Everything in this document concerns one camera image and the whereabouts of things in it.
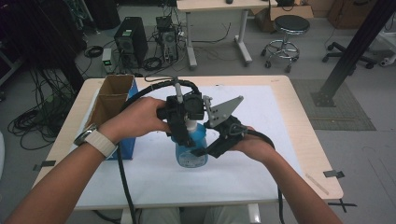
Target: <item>white watch band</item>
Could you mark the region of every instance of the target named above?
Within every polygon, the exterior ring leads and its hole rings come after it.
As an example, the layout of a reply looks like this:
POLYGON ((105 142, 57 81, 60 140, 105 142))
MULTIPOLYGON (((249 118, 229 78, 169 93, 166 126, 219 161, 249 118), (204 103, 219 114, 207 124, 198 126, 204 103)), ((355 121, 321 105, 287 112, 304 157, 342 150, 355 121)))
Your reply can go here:
POLYGON ((116 149, 116 146, 107 137, 96 130, 90 133, 85 141, 98 149, 106 158, 111 156, 116 149))

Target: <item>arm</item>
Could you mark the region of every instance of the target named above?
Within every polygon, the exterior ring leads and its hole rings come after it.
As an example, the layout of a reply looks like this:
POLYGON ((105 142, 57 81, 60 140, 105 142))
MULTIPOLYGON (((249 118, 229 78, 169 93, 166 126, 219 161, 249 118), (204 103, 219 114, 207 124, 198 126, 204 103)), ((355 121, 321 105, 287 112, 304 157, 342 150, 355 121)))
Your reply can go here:
MULTIPOLYGON (((169 132, 167 124, 157 119, 156 114, 157 108, 164 106, 164 101, 142 98, 104 123, 99 132, 113 143, 152 131, 169 132)), ((88 143, 77 147, 31 190, 6 223, 65 223, 104 159, 88 143)))
POLYGON ((283 157, 260 138, 248 135, 233 149, 244 152, 268 169, 299 223, 342 223, 283 157))

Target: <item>spray bottle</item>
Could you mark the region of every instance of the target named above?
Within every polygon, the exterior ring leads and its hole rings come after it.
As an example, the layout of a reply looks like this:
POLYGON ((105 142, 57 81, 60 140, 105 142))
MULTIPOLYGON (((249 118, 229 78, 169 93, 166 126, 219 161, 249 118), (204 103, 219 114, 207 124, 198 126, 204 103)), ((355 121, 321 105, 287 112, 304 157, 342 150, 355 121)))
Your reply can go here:
POLYGON ((180 166, 186 168, 196 168, 203 166, 207 163, 208 156, 205 154, 204 156, 196 157, 191 154, 192 150, 198 148, 206 148, 206 128, 204 125, 197 123, 196 120, 186 120, 187 130, 189 131, 189 135, 191 139, 195 143, 195 147, 184 147, 180 146, 176 143, 176 159, 180 166))

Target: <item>hand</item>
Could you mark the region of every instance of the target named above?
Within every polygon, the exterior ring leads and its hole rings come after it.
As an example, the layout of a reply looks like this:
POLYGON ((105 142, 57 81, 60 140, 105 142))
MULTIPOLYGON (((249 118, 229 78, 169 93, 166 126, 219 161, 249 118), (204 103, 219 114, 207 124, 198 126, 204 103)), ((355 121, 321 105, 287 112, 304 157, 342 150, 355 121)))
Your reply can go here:
POLYGON ((231 150, 241 151, 248 157, 255 161, 265 162, 267 161, 275 150, 260 137, 253 135, 245 135, 244 139, 236 144, 231 150))
POLYGON ((113 143, 118 143, 126 137, 138 137, 153 131, 170 133, 167 123, 157 118, 157 109, 162 107, 165 107, 165 101, 142 97, 104 123, 99 131, 113 143))

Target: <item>forearm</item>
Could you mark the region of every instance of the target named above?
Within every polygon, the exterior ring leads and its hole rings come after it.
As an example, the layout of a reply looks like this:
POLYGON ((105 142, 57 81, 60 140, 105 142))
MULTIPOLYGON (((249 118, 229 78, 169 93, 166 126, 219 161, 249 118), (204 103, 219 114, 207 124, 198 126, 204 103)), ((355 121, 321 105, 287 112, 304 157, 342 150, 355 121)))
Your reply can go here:
POLYGON ((299 223, 341 223, 338 216, 275 151, 262 163, 273 176, 299 223))
POLYGON ((32 189, 6 223, 65 223, 104 158, 89 144, 78 147, 32 189))

